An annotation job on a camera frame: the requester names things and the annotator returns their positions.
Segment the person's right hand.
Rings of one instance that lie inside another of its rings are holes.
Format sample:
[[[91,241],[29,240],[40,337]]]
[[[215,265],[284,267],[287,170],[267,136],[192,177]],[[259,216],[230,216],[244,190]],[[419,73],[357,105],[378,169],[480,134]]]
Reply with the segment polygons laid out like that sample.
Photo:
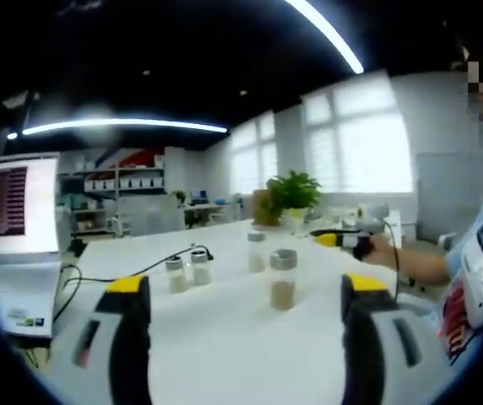
[[[392,240],[385,234],[375,234],[370,237],[372,251],[365,257],[365,262],[388,268],[396,267],[395,249]]]

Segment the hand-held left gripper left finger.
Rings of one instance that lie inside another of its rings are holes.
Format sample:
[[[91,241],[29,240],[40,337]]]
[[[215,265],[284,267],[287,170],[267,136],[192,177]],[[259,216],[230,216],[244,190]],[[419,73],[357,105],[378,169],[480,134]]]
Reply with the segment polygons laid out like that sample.
[[[150,404],[149,280],[110,283],[95,308],[69,322],[51,348],[65,404]]]

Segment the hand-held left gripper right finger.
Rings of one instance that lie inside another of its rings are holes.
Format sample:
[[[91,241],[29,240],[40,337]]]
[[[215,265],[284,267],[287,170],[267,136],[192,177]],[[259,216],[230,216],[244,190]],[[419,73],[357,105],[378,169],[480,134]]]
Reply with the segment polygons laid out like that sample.
[[[453,377],[429,323],[369,276],[341,279],[343,404],[429,404]]]

